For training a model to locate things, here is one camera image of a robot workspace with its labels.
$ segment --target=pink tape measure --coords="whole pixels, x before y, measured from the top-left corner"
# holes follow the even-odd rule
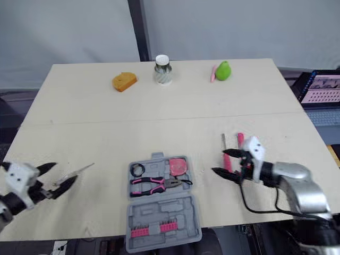
[[[171,158],[169,159],[170,174],[172,176],[179,176],[186,173],[188,167],[184,158]]]

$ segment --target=pink-handled pliers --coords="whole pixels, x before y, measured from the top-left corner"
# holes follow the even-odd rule
[[[135,180],[131,180],[131,184],[138,184],[142,182],[152,182],[152,183],[158,183],[159,186],[148,190],[148,191],[135,191],[131,192],[131,197],[141,197],[141,196],[149,196],[154,193],[163,193],[167,188],[176,187],[182,184],[181,180],[177,179],[164,179],[163,177],[142,177]]]

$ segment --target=laptop screen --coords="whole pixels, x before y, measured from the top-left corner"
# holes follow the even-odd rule
[[[340,75],[316,74],[310,78],[310,86],[300,101],[302,104],[340,102]]]

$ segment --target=white lid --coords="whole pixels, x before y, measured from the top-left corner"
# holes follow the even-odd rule
[[[167,55],[158,55],[156,57],[157,65],[167,65],[169,63],[169,57]]]

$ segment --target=wooden table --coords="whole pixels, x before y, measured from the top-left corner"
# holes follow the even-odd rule
[[[238,187],[210,170],[222,166],[222,132],[230,147],[237,146],[237,132],[256,135],[267,149],[267,161],[308,167],[332,212],[340,212],[340,171],[273,61],[229,62],[232,76],[210,83],[212,66],[220,61],[172,61],[174,79],[168,87],[153,81],[152,62],[54,65],[6,160],[58,162],[40,177],[46,188],[70,171],[95,165],[57,200],[17,215],[0,240],[125,234],[128,164],[158,151],[188,156],[202,227],[290,218],[248,212]],[[111,79],[123,71],[134,72],[138,82],[119,93]],[[4,194],[3,173],[0,177]],[[253,208],[273,207],[273,189],[246,182],[245,191]]]

